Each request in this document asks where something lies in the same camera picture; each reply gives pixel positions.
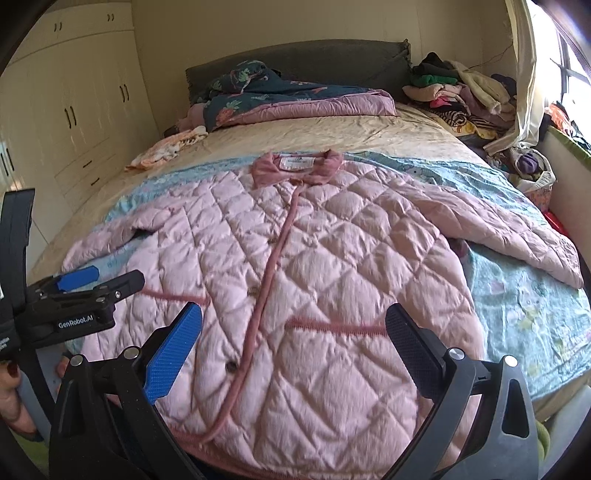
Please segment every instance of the white curtain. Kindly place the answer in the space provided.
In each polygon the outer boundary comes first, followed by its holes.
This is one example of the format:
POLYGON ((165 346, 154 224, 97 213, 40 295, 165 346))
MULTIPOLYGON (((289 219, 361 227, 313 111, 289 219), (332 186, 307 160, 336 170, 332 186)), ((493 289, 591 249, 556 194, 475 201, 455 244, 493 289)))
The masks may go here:
POLYGON ((544 95, 535 81, 537 55, 528 1, 505 0, 517 58, 517 112, 514 128, 484 147, 490 155, 509 147, 532 147, 538 143, 544 95))

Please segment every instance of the white wardrobe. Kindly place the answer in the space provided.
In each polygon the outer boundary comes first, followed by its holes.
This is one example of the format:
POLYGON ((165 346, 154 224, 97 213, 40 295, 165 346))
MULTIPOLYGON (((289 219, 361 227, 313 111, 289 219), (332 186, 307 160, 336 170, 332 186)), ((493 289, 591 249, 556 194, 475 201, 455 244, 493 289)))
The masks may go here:
POLYGON ((157 140, 131 4, 43 15, 0 77, 0 188, 36 190, 27 268, 157 140))

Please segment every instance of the drawer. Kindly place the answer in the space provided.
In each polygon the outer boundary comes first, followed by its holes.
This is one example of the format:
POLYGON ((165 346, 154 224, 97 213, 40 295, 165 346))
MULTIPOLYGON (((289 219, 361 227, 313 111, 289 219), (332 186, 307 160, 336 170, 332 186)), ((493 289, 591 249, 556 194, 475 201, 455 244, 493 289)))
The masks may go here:
POLYGON ((123 162, 119 155, 114 154, 103 160, 100 165, 90 170, 81 181, 66 193, 68 205, 70 205, 74 212, 77 211, 104 184, 120 173, 123 167, 123 162))
POLYGON ((111 139, 107 138, 70 163, 56 175, 56 181, 62 193, 67 193, 74 185, 112 155, 113 144, 111 139))

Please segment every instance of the pink clothing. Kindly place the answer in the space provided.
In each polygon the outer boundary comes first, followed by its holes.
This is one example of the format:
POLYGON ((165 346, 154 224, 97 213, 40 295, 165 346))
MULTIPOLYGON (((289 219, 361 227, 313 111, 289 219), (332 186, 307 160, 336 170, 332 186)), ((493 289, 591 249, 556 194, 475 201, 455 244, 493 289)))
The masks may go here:
MULTIPOLYGON (((182 448, 253 478, 374 479, 428 414, 386 336, 400 302, 447 346, 482 358, 482 327, 446 236, 486 245, 582 286, 573 244, 449 187, 329 151, 286 171, 252 165, 178 186, 78 241, 71 270, 153 232, 124 271, 146 278, 89 360, 141 345, 188 300, 203 333, 157 407, 182 448)), ((457 457, 469 403, 444 462, 457 457)))
POLYGON ((429 106, 431 108, 439 108, 441 106, 451 105, 448 98, 449 97, 438 97, 435 100, 432 100, 431 103, 429 103, 429 106))

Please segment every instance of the jacket button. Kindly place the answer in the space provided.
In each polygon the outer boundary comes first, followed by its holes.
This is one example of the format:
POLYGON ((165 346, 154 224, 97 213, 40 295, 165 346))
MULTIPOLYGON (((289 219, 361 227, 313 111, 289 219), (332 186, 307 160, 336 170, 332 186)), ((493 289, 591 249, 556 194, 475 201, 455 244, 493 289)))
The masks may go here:
POLYGON ((238 370, 238 364, 236 362, 230 360, 226 363, 226 372, 233 374, 236 373, 236 370, 238 370))

